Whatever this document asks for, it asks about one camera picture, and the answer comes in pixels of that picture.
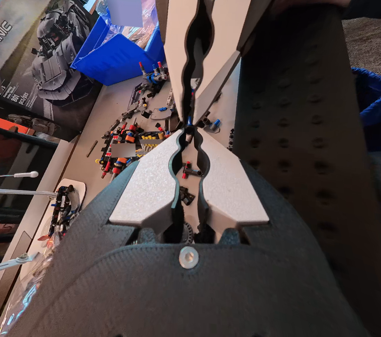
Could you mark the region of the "dark grey lego driveshaft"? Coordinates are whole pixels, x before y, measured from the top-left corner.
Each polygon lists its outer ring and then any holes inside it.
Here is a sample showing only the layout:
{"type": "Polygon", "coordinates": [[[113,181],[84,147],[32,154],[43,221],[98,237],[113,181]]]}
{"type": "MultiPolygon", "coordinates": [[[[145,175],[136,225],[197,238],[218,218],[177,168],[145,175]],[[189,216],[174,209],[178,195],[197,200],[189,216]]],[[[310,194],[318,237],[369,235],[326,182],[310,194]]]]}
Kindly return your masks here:
{"type": "Polygon", "coordinates": [[[120,120],[119,119],[116,119],[115,122],[111,125],[111,127],[109,128],[109,130],[107,130],[102,136],[101,138],[102,139],[108,139],[110,138],[111,134],[113,133],[113,131],[118,127],[118,125],[120,124],[120,120]]]}

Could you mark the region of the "blue grey lego piston assembly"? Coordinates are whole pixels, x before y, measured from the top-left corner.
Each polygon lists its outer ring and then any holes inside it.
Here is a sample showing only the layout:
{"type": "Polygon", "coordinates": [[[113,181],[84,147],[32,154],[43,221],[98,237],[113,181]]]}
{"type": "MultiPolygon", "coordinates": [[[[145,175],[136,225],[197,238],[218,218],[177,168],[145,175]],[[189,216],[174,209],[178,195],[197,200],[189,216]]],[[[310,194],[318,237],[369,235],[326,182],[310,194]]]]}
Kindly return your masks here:
{"type": "Polygon", "coordinates": [[[140,66],[140,69],[142,71],[143,77],[147,81],[150,81],[151,83],[157,84],[159,82],[164,82],[169,77],[169,70],[168,70],[168,68],[163,67],[161,62],[158,62],[157,65],[153,64],[154,70],[153,70],[152,73],[147,73],[145,71],[142,62],[139,62],[139,66],[140,66]]]}

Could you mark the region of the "white book stand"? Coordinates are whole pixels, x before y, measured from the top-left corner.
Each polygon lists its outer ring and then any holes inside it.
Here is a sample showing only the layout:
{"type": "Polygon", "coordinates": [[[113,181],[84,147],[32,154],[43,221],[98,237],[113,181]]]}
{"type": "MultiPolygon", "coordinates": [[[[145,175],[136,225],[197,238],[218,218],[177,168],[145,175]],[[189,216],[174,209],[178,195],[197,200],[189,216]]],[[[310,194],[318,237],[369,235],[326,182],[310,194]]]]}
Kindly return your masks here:
{"type": "Polygon", "coordinates": [[[22,264],[32,262],[36,259],[37,256],[42,254],[41,249],[37,249],[37,242],[43,243],[46,242],[46,246],[50,247],[53,245],[53,241],[57,241],[58,238],[61,235],[61,233],[55,231],[53,236],[48,237],[48,231],[50,228],[51,218],[54,210],[54,204],[56,202],[56,196],[57,196],[57,190],[61,186],[69,186],[73,185],[74,188],[78,191],[79,197],[80,197],[80,207],[79,212],[86,194],[86,185],[83,182],[78,182],[74,180],[69,179],[63,179],[56,190],[54,192],[49,191],[27,191],[27,190],[7,190],[7,189],[1,189],[1,194],[7,194],[7,195],[23,195],[23,196],[36,196],[37,198],[44,197],[46,199],[49,199],[47,203],[47,208],[40,218],[40,223],[38,228],[36,229],[36,233],[34,234],[34,237],[32,238],[32,249],[28,248],[25,252],[22,252],[20,254],[16,254],[15,258],[11,258],[8,261],[1,263],[1,271],[9,270],[11,268],[18,268],[22,264]]]}

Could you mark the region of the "blue storage bin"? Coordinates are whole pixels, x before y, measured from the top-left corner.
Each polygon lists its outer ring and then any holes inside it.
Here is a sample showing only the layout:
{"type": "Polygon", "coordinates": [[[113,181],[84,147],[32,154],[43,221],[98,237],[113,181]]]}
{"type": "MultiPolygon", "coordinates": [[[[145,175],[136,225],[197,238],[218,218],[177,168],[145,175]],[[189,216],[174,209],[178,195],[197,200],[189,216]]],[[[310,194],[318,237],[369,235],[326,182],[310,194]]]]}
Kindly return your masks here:
{"type": "Polygon", "coordinates": [[[160,37],[159,24],[156,26],[145,49],[129,41],[121,34],[102,44],[107,30],[105,22],[98,17],[96,24],[74,58],[72,68],[105,86],[141,76],[139,62],[145,71],[152,72],[153,64],[163,62],[164,46],[160,37]]]}

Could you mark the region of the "clear plastic bag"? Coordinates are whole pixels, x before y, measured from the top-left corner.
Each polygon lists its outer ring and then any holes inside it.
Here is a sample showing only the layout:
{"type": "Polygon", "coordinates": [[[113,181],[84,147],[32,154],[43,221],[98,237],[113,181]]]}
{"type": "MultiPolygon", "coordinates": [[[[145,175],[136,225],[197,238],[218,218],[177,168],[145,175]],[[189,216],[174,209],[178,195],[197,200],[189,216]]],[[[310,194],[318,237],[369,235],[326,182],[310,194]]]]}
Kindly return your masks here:
{"type": "Polygon", "coordinates": [[[155,0],[99,0],[96,11],[106,24],[102,44],[121,34],[145,49],[158,25],[155,0]]]}

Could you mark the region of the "black lego link red pins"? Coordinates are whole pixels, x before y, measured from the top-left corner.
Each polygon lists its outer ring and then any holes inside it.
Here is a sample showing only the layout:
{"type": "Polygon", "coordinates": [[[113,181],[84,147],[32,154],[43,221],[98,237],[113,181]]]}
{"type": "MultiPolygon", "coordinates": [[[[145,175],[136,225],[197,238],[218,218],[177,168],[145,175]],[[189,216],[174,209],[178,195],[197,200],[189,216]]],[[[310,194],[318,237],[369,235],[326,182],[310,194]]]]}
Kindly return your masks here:
{"type": "Polygon", "coordinates": [[[193,169],[192,168],[192,163],[187,161],[183,163],[183,173],[182,173],[182,178],[187,179],[188,176],[195,176],[195,177],[202,177],[203,173],[201,170],[193,169]]]}

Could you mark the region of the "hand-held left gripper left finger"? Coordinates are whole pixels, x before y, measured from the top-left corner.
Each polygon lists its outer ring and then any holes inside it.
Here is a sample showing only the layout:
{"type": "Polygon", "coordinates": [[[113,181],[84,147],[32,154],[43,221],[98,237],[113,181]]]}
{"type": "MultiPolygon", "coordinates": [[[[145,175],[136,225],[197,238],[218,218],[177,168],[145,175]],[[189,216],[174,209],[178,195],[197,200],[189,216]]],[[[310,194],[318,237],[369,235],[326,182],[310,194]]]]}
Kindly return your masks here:
{"type": "Polygon", "coordinates": [[[151,228],[167,243],[183,236],[183,206],[177,173],[183,166],[178,130],[141,158],[110,215],[113,225],[151,228]]]}

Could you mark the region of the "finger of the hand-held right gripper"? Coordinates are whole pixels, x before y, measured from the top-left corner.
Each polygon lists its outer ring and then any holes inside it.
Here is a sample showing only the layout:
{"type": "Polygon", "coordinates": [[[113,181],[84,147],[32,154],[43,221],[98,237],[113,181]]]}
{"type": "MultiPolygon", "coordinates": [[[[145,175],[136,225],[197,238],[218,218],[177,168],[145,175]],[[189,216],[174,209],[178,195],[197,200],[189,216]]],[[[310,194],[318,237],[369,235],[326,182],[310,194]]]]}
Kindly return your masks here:
{"type": "Polygon", "coordinates": [[[209,110],[240,59],[238,43],[250,3],[251,0],[214,0],[213,41],[203,60],[203,77],[194,94],[194,125],[209,110]]]}
{"type": "Polygon", "coordinates": [[[190,78],[195,65],[195,36],[191,26],[197,12],[198,0],[169,0],[164,51],[174,102],[182,122],[188,120],[190,112],[190,78]]]}

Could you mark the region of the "black curved lego subframe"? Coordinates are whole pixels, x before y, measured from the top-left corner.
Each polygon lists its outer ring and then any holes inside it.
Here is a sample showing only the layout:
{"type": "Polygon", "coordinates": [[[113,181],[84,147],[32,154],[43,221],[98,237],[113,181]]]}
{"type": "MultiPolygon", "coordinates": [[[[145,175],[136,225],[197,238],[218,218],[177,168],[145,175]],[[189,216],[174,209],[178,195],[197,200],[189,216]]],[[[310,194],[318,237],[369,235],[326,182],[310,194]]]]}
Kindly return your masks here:
{"type": "Polygon", "coordinates": [[[61,186],[57,190],[56,202],[51,218],[48,237],[53,236],[55,231],[65,235],[70,227],[70,223],[74,220],[79,212],[80,197],[78,191],[71,184],[69,186],[61,186]]]}

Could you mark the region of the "grey lego panel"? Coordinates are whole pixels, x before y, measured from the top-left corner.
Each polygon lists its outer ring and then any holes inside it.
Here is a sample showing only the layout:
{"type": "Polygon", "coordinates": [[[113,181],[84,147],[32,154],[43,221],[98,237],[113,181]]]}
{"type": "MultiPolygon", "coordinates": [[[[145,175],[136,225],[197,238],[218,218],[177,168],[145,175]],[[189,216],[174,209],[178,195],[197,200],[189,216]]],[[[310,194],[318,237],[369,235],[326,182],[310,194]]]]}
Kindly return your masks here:
{"type": "Polygon", "coordinates": [[[155,108],[150,115],[150,119],[157,120],[157,121],[166,120],[171,118],[174,112],[176,113],[176,109],[174,105],[169,107],[155,108]]]}

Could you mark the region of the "black lego arm assembly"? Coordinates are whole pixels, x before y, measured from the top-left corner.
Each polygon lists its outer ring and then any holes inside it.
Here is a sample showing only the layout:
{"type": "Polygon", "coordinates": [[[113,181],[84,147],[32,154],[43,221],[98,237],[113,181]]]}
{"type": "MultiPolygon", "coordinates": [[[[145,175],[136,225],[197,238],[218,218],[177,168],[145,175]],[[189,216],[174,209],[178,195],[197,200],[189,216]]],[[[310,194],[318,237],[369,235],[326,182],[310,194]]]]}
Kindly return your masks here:
{"type": "Polygon", "coordinates": [[[191,144],[194,136],[194,125],[192,123],[192,117],[188,116],[187,124],[185,126],[185,145],[191,144]]]}

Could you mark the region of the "dark grey lego gear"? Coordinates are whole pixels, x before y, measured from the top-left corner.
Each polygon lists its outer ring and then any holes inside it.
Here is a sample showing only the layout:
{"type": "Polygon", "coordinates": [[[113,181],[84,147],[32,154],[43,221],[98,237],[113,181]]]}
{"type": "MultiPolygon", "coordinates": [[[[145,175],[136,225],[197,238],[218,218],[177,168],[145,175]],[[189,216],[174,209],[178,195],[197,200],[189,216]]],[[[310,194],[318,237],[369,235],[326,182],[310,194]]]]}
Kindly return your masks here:
{"type": "Polygon", "coordinates": [[[183,233],[181,236],[180,243],[182,244],[192,244],[194,238],[193,228],[188,222],[184,222],[183,224],[183,233]]]}

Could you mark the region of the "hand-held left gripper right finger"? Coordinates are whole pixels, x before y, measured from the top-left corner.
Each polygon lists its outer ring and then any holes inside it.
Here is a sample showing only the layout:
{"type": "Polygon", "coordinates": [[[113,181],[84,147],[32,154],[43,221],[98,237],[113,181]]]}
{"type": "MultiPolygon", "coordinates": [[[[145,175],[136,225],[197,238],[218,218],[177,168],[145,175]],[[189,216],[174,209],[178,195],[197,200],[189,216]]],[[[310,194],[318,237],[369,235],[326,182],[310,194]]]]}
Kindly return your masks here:
{"type": "Polygon", "coordinates": [[[264,206],[240,159],[207,132],[197,129],[198,242],[214,243],[226,229],[269,223],[264,206]]]}

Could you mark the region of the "dark printed cardboard box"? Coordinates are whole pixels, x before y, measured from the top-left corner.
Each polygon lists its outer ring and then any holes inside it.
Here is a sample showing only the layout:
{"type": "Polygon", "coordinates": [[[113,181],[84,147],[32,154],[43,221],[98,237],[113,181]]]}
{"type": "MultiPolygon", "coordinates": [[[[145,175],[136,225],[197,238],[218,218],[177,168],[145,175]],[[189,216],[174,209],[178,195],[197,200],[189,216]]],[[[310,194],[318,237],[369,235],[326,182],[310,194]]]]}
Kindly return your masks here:
{"type": "Polygon", "coordinates": [[[71,141],[101,83],[74,66],[97,17],[78,0],[0,0],[1,119],[71,141]]]}

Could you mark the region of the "black lego connector pair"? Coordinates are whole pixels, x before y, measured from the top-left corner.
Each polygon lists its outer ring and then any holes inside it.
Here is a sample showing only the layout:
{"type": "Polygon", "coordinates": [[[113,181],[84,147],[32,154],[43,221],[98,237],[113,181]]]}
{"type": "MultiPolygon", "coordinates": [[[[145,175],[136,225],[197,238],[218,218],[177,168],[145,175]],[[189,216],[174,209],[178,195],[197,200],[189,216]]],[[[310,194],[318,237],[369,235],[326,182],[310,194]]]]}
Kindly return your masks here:
{"type": "Polygon", "coordinates": [[[191,194],[187,187],[180,186],[180,199],[186,206],[189,206],[195,199],[195,195],[191,194]]]}

